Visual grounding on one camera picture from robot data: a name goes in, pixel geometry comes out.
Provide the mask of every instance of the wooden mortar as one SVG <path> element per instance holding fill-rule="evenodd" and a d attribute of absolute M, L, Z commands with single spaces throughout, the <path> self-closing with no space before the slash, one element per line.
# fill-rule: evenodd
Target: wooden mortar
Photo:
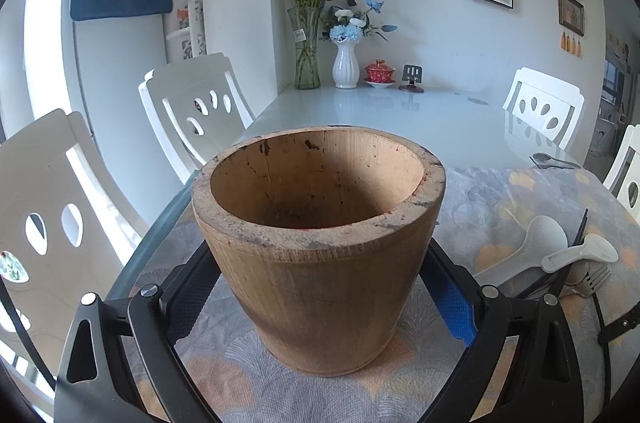
<path fill-rule="evenodd" d="M 440 161 L 409 140 L 313 127 L 213 158 L 193 209 L 268 350 L 302 373 L 338 376 L 393 336 L 444 190 Z"/>

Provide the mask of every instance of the bowl rim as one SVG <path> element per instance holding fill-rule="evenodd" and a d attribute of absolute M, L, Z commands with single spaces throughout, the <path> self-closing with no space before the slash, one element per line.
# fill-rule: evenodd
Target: bowl rim
<path fill-rule="evenodd" d="M 218 165 L 232 154 L 242 150 L 243 147 L 263 140 L 288 134 L 323 130 L 356 130 L 401 143 L 422 164 L 424 169 L 422 180 L 413 194 L 389 212 L 349 225 L 329 228 L 280 228 L 258 225 L 227 212 L 216 201 L 210 188 L 211 176 Z M 331 253 L 337 259 L 341 256 L 353 257 L 364 251 L 370 251 L 370 243 L 379 242 L 381 246 L 385 245 L 385 240 L 398 231 L 414 231 L 422 224 L 419 223 L 422 217 L 438 211 L 444 196 L 445 186 L 446 173 L 442 163 L 427 149 L 411 142 L 411 140 L 366 127 L 319 126 L 273 132 L 231 146 L 207 162 L 200 170 L 191 188 L 191 201 L 198 224 L 201 227 L 202 225 L 208 226 L 210 228 L 207 230 L 208 232 L 217 232 L 218 237 L 222 237 L 226 241 L 225 245 L 231 246 L 234 245 L 234 242 L 242 243 L 242 245 L 235 244 L 234 246 L 239 251 L 248 253 L 262 254 L 266 252 L 265 256 L 268 254 L 270 259 L 273 259 L 275 251 L 276 257 L 279 256 L 278 260 L 293 260 L 294 262 L 296 255 L 303 252 L 305 254 L 304 260 L 308 262 L 313 253 L 317 253 L 322 260 L 326 258 L 327 253 Z M 435 224 L 435 218 L 436 215 L 433 216 L 433 224 Z"/>

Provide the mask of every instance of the chopsticks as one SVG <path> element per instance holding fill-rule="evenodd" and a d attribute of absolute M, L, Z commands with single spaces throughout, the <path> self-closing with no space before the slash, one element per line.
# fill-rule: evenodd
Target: chopsticks
<path fill-rule="evenodd" d="M 589 209 L 584 211 L 584 215 L 582 216 L 582 220 L 580 222 L 580 226 L 578 227 L 578 232 L 575 234 L 574 244 L 572 246 L 578 246 L 583 238 L 584 238 L 584 229 L 587 226 L 587 214 L 589 213 Z M 525 288 L 523 291 L 516 295 L 516 298 L 527 298 L 533 292 L 537 291 L 540 287 L 544 286 L 550 279 L 553 280 L 551 284 L 551 288 L 549 288 L 549 293 L 555 295 L 556 297 L 562 291 L 562 287 L 564 286 L 564 282 L 571 271 L 571 264 L 565 266 L 560 271 L 556 271 L 552 275 L 543 275 L 537 281 L 535 281 L 531 286 Z"/>

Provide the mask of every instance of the blue rubber pad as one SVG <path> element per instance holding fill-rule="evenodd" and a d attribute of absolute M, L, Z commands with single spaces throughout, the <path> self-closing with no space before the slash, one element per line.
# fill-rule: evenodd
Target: blue rubber pad
<path fill-rule="evenodd" d="M 427 286 L 440 316 L 447 324 L 451 336 L 470 347 L 478 333 L 471 304 L 432 251 L 427 251 L 424 261 L 424 285 Z"/>

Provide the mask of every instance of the white vase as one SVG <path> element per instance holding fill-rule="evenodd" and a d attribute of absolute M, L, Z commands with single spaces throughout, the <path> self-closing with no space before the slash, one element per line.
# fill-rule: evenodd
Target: white vase
<path fill-rule="evenodd" d="M 338 54 L 335 57 L 334 75 L 335 86 L 338 89 L 353 89 L 358 84 L 360 78 L 360 67 L 356 60 L 354 47 L 357 42 L 351 40 L 334 40 L 338 47 Z"/>

